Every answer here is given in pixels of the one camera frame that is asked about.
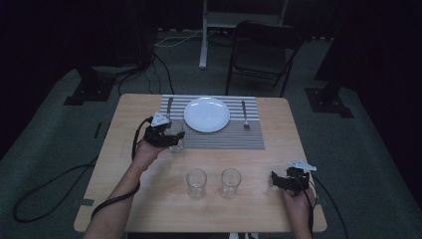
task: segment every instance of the tabletop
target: tabletop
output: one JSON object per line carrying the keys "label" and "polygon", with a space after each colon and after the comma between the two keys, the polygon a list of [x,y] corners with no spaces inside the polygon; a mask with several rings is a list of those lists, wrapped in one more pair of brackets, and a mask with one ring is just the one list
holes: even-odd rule
{"label": "tabletop", "polygon": [[[133,136],[139,124],[158,112],[160,95],[123,95],[115,110],[97,165],[84,196],[75,229],[85,231],[93,210],[106,200],[130,165]],[[256,98],[265,149],[185,148],[163,151],[141,179],[127,232],[284,232],[291,231],[280,191],[271,171],[283,175],[288,161],[306,161],[289,103],[281,98]],[[206,195],[191,199],[186,174],[206,171]],[[220,196],[220,176],[234,167],[242,173],[238,194]],[[326,229],[320,205],[314,231]]]}

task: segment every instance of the gray carpet floor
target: gray carpet floor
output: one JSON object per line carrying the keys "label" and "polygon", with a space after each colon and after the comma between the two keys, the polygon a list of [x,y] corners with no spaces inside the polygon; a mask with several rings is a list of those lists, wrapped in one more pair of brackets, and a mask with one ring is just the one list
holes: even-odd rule
{"label": "gray carpet floor", "polygon": [[[186,36],[192,33],[166,33]],[[228,39],[211,37],[208,67],[199,70],[200,41],[191,39],[174,47],[155,47],[168,67],[175,94],[224,95],[230,48]],[[313,113],[304,88],[323,88],[314,81],[330,41],[312,40],[301,48],[285,92],[299,130],[307,159],[317,167],[319,179],[337,205],[349,238],[422,238],[422,213],[407,190],[388,150],[362,107],[358,95],[341,89],[339,95],[354,119],[336,114]],[[104,75],[124,69],[98,67]],[[64,106],[80,76],[70,71],[59,79],[33,119],[0,162],[0,238],[81,238],[74,230],[80,200],[90,180],[89,169],[64,202],[48,217],[19,223],[12,217],[14,203],[35,186],[80,164],[89,163],[103,145],[106,128],[118,103],[117,77],[107,102]],[[171,94],[164,67],[154,61],[144,74],[135,74],[120,91],[139,94]],[[277,97],[280,86],[236,77],[230,95]],[[65,195],[82,169],[73,171],[23,202],[19,215],[37,217],[48,212]],[[326,231],[315,238],[344,238],[333,203],[316,185],[326,217]],[[260,238],[293,238],[292,233],[260,233]]]}

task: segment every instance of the placemat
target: placemat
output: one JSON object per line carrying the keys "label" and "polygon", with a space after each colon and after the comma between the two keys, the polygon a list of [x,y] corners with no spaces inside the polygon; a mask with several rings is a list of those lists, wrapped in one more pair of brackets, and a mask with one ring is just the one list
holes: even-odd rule
{"label": "placemat", "polygon": [[[183,123],[185,148],[265,149],[255,97],[163,95],[160,107],[162,114],[167,113],[167,103],[170,97],[173,97],[170,117]],[[191,101],[202,97],[218,99],[229,108],[230,120],[222,129],[215,132],[200,132],[185,122],[183,116],[185,107]],[[243,128],[245,118],[242,101],[245,101],[248,124],[251,129]]]}

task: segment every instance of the dark background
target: dark background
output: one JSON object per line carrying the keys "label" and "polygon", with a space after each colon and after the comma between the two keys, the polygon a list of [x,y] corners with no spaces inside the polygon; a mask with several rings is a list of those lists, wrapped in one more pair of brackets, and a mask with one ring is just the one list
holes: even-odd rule
{"label": "dark background", "polygon": [[[1,157],[76,64],[138,63],[135,16],[140,28],[202,26],[202,1],[136,1],[138,8],[131,0],[0,2]],[[279,13],[281,5],[228,2],[210,0],[209,10]],[[310,36],[335,37],[316,78],[359,94],[419,205],[421,13],[417,0],[292,0],[285,20]]]}

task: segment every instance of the chair backrest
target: chair backrest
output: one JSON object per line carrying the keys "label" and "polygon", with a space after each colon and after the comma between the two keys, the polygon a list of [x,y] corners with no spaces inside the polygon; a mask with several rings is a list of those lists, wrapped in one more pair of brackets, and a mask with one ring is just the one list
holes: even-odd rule
{"label": "chair backrest", "polygon": [[254,21],[243,21],[234,30],[234,41],[249,38],[268,47],[298,50],[304,38],[292,26],[271,25]]}

